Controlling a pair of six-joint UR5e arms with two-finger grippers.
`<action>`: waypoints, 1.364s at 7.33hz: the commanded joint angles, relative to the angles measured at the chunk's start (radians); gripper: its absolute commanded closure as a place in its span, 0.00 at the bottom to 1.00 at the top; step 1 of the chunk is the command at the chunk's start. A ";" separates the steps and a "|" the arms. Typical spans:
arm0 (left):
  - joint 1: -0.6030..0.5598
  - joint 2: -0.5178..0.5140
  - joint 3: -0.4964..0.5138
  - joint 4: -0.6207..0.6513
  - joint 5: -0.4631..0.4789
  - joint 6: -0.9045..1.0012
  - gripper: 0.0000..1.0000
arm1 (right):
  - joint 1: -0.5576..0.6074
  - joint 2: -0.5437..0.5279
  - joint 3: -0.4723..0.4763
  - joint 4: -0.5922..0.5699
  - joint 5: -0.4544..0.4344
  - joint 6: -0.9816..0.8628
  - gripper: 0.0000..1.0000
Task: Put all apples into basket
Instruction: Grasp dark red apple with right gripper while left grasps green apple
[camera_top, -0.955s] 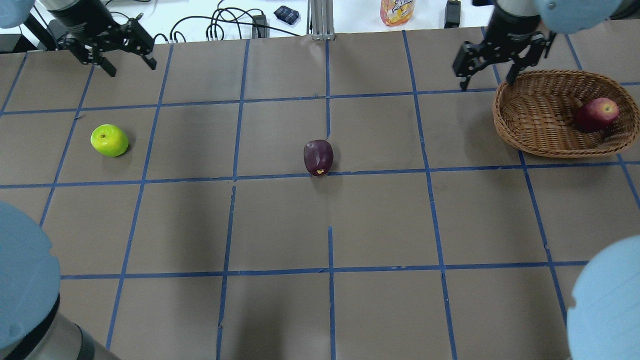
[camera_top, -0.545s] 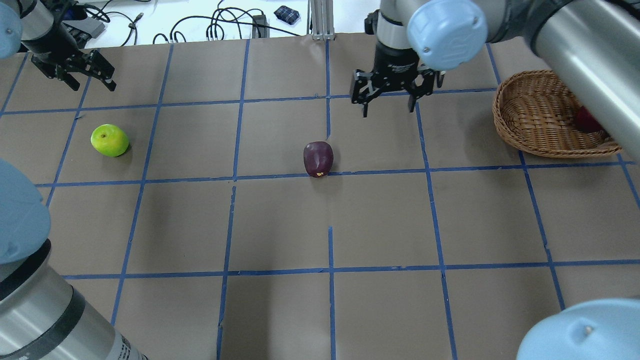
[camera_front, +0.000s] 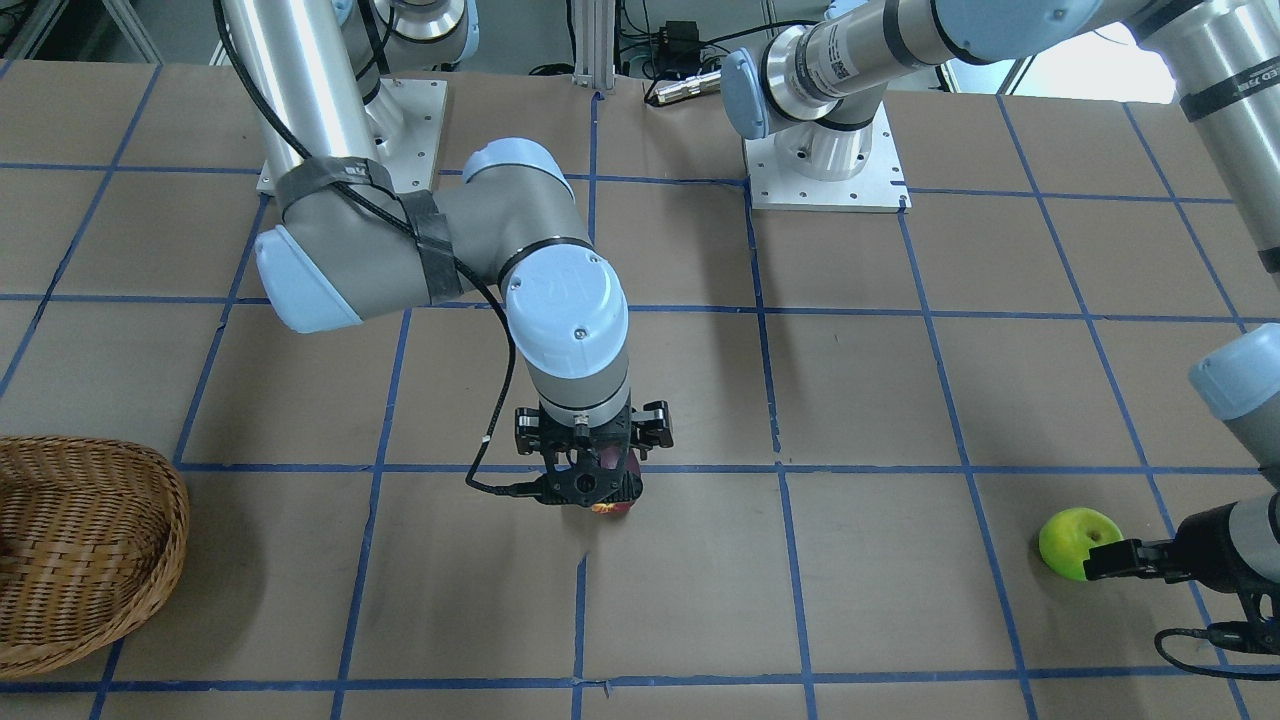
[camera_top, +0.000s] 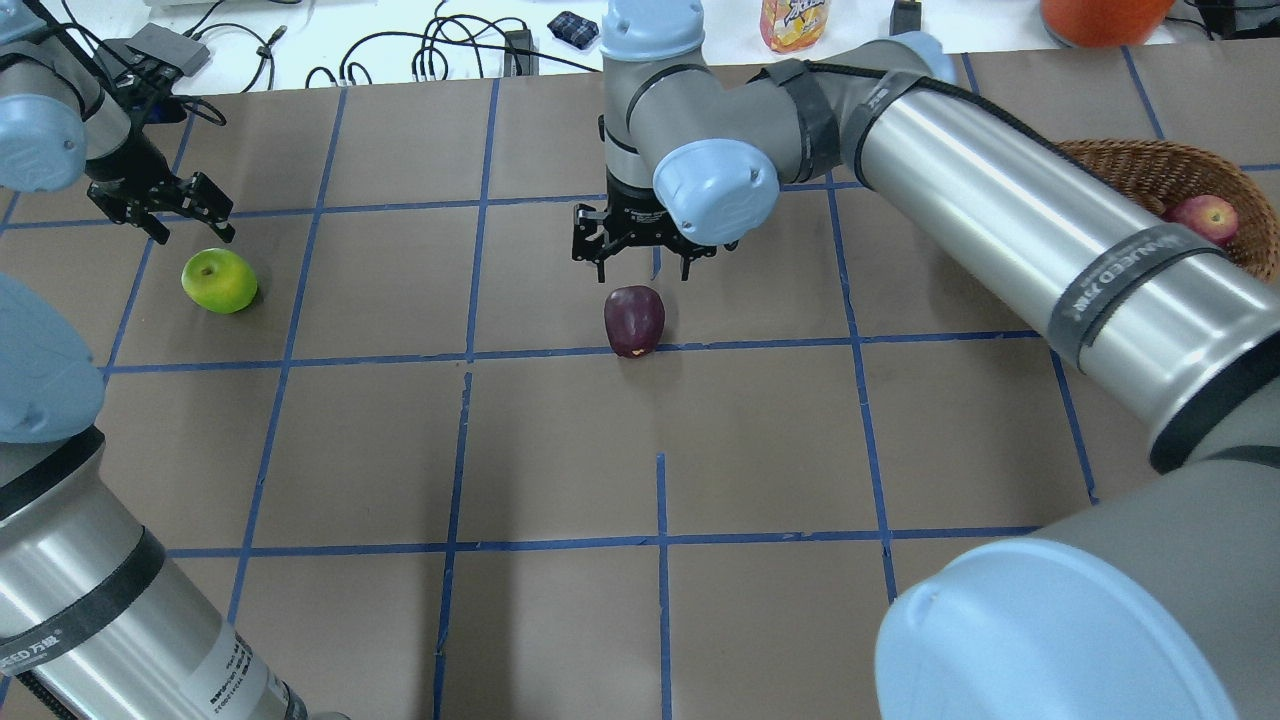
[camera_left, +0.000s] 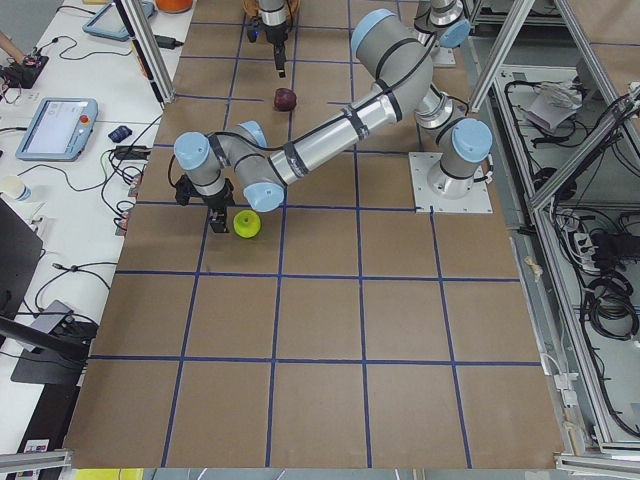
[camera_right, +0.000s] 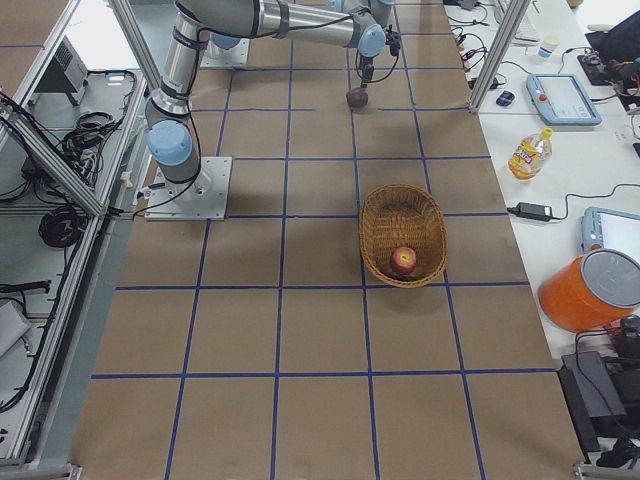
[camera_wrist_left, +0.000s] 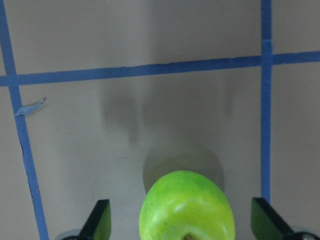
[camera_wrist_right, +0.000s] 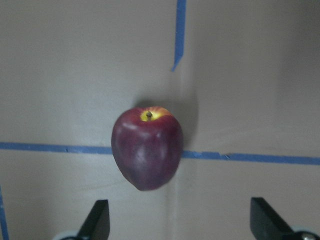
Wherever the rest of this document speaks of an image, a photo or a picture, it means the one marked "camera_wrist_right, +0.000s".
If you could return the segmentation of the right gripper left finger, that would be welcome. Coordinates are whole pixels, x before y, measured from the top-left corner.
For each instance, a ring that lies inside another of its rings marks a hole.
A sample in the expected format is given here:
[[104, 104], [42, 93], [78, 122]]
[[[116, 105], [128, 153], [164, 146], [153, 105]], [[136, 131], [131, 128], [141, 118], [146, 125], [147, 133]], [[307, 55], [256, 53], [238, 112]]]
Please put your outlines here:
[[109, 202], [97, 200], [83, 222], [78, 240], [107, 240], [110, 235], [110, 212]]

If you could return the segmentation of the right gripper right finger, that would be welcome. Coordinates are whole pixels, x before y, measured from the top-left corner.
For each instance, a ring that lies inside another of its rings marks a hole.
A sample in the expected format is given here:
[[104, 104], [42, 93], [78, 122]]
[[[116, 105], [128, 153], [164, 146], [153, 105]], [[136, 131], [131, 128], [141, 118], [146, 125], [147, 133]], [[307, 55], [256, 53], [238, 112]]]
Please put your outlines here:
[[297, 240], [296, 233], [263, 197], [250, 200], [250, 230], [256, 240]]

